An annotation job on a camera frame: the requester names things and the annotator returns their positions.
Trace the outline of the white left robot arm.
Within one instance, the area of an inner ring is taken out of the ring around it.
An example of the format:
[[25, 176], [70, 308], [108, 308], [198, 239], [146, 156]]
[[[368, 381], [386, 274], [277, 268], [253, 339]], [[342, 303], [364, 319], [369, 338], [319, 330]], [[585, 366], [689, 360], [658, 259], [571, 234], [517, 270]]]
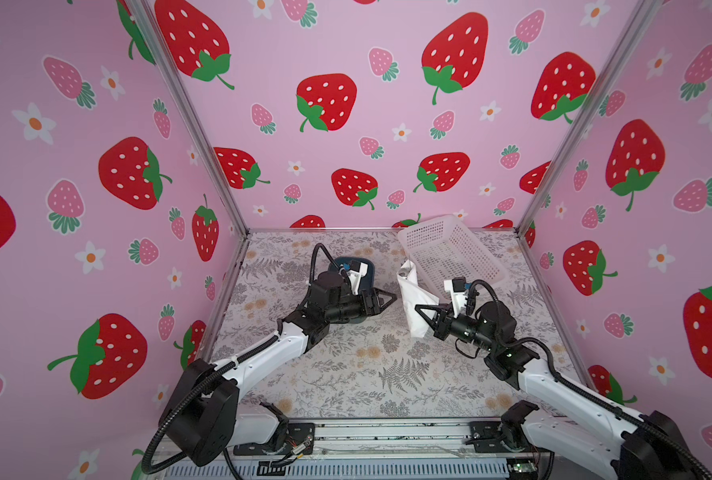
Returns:
[[244, 396], [317, 346], [331, 325], [377, 316], [396, 300], [394, 293], [362, 288], [344, 270], [321, 273], [266, 339], [236, 356], [215, 363], [197, 359], [186, 367], [144, 452], [143, 472], [156, 473], [183, 459], [205, 466], [232, 447], [287, 457], [304, 451], [304, 441], [290, 435], [280, 408], [268, 402], [245, 405]]

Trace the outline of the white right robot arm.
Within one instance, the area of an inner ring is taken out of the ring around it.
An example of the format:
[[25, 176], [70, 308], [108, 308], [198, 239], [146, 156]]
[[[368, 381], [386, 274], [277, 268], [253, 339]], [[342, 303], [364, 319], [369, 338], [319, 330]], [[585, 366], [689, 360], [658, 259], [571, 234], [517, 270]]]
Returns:
[[516, 320], [502, 302], [484, 304], [474, 317], [451, 304], [414, 309], [435, 337], [487, 351], [490, 371], [530, 395], [502, 415], [491, 442], [514, 452], [548, 450], [604, 479], [712, 478], [673, 420], [627, 408], [561, 375], [544, 342], [516, 338]]

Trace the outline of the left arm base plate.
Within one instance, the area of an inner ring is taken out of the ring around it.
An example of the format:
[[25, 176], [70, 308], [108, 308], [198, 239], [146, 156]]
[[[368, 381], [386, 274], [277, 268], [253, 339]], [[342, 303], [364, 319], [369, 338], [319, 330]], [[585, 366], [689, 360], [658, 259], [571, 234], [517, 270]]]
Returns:
[[234, 446], [232, 453], [236, 456], [285, 456], [292, 452], [308, 455], [313, 452], [315, 433], [315, 423], [282, 424], [267, 442]]

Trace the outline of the white perforated plastic basket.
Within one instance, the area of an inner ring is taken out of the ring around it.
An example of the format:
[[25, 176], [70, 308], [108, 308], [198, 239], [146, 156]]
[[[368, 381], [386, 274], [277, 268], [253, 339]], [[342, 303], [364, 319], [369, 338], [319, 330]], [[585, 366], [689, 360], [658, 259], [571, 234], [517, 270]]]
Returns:
[[444, 282], [464, 276], [493, 287], [509, 279], [508, 270], [460, 219], [436, 217], [402, 229], [398, 240], [417, 267], [426, 290], [449, 300]]

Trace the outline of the white paper napkin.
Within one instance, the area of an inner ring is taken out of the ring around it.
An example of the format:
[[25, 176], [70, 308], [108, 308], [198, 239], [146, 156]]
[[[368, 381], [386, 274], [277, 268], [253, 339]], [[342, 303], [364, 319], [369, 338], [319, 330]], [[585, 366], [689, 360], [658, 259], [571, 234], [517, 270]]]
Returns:
[[402, 264], [397, 273], [397, 280], [410, 334], [413, 338], [423, 338], [430, 326], [416, 311], [415, 307], [417, 305], [438, 306], [439, 298], [420, 287], [417, 267], [411, 260], [406, 260]]

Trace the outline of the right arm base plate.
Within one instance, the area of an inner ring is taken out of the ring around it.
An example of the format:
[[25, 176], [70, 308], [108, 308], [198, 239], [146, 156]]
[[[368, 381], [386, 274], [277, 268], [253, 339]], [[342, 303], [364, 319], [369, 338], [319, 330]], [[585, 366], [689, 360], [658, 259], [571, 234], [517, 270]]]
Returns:
[[492, 454], [531, 454], [549, 453], [546, 444], [535, 444], [528, 435], [529, 427], [538, 427], [541, 423], [524, 422], [502, 423], [501, 421], [475, 421], [469, 424], [470, 435], [464, 441], [477, 453]]

